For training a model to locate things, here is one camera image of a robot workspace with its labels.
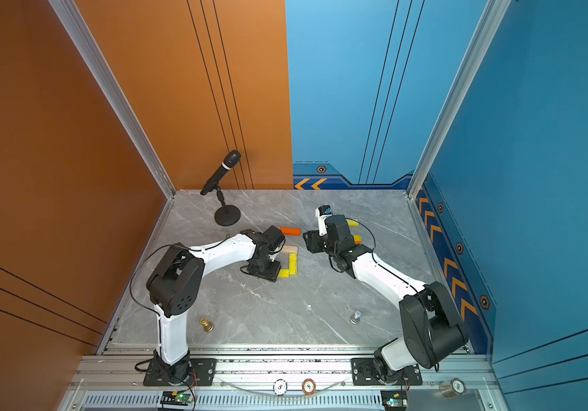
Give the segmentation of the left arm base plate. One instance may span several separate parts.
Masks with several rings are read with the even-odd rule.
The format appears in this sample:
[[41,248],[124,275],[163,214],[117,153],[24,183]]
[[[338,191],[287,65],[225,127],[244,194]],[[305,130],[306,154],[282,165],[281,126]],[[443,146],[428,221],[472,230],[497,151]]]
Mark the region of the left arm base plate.
[[165,364],[159,356],[148,363],[144,386],[208,387],[213,384],[217,361],[214,358],[184,357],[174,365]]

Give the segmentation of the beige wooden block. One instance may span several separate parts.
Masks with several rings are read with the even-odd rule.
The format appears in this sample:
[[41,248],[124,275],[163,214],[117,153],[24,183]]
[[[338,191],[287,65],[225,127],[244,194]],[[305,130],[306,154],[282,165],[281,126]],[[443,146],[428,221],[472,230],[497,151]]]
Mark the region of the beige wooden block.
[[294,253],[297,254],[298,253],[298,247],[296,246],[283,246],[282,253]]

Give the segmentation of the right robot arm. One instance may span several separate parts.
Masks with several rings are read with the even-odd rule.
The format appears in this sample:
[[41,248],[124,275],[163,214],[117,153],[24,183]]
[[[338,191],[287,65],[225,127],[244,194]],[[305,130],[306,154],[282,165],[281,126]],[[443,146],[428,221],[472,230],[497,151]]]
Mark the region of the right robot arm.
[[334,270],[381,293],[400,312],[402,335],[374,352],[376,376],[391,384],[407,368],[438,369],[440,362],[470,341],[451,293],[441,282],[426,284],[395,270],[371,248],[343,243],[319,231],[303,234],[311,253],[325,253]]

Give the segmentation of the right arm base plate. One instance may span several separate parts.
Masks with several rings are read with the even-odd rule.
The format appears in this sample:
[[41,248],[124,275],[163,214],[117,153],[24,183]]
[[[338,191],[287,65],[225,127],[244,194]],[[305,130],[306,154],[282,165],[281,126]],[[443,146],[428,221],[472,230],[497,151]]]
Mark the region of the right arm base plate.
[[352,381],[356,386],[368,385],[422,385],[422,373],[417,365],[398,371],[390,369],[384,361],[371,358],[352,358]]

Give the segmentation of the long orange block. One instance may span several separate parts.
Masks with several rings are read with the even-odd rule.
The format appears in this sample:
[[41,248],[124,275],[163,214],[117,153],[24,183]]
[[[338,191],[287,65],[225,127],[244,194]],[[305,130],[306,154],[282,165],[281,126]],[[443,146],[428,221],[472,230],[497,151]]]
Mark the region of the long orange block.
[[302,234],[301,229],[294,229],[294,228],[280,227],[280,231],[285,236],[301,236],[301,234]]

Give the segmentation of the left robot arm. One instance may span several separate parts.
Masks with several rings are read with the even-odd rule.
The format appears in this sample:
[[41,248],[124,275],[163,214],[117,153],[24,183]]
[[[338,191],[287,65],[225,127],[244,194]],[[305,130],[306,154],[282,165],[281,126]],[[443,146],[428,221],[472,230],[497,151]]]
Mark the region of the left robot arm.
[[166,366],[175,366],[188,356],[187,312],[206,275],[243,263],[243,274],[274,282],[281,267],[276,257],[284,245],[284,234],[271,226],[264,232],[245,229],[204,246],[168,246],[146,283],[159,325],[157,358]]

